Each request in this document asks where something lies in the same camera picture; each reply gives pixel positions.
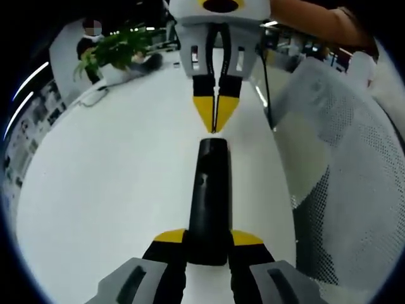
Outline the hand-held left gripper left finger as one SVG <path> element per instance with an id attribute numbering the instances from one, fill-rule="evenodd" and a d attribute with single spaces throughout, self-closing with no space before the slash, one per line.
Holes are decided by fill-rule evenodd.
<path id="1" fill-rule="evenodd" d="M 181 303 L 186 285 L 185 229 L 157 235 L 141 258 L 100 280 L 88 303 Z"/>

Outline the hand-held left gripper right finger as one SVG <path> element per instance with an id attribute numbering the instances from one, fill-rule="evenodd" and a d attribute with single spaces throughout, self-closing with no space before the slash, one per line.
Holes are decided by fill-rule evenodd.
<path id="1" fill-rule="evenodd" d="M 313 280 L 285 260 L 276 261 L 262 239 L 232 230 L 228 251 L 231 290 L 236 303 L 319 303 Z"/>

